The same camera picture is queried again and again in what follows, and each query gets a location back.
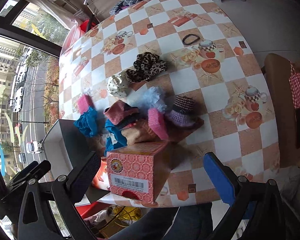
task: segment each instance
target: cardboard box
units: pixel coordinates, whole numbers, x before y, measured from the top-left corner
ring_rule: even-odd
[[[152,203],[171,172],[169,142],[135,143],[107,153],[111,192]]]

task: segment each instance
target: jeans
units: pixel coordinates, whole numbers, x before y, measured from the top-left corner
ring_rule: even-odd
[[[111,236],[109,240],[204,240],[213,231],[211,207],[212,203],[180,208],[152,208],[139,221]]]

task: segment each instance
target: screw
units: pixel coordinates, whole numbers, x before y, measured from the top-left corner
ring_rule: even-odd
[[[240,182],[247,182],[247,178],[246,178],[245,176],[239,176],[239,177],[238,177],[238,180],[239,180]]]
[[[29,185],[33,185],[35,183],[35,179],[29,180]]]
[[[269,180],[269,184],[272,185],[272,186],[277,185],[277,183],[275,182],[274,179],[270,179],[270,180]]]
[[[65,181],[66,180],[66,176],[65,175],[60,175],[58,177],[58,181]]]

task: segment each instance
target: pink sponge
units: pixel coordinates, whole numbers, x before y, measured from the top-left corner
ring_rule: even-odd
[[[93,106],[93,102],[90,96],[83,94],[77,101],[77,105],[79,108],[80,114],[83,114],[84,112],[87,112],[89,109],[89,106]]]
[[[161,140],[169,139],[163,114],[157,108],[148,110],[148,125]]]

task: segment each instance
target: street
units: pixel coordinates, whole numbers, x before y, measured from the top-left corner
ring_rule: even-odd
[[[35,121],[35,122],[44,122],[44,108],[43,108],[43,95],[46,79],[47,64],[39,64],[35,68],[29,68],[24,96],[23,96],[23,107],[20,111],[20,119],[22,121]],[[29,154],[26,152],[26,143],[31,141],[40,141],[45,137],[45,129],[43,123],[22,123],[23,130],[26,126],[28,128],[25,134],[25,141],[22,142],[21,148],[24,148],[26,153],[27,165],[33,162],[34,160],[38,163],[45,160],[44,153],[39,154]]]

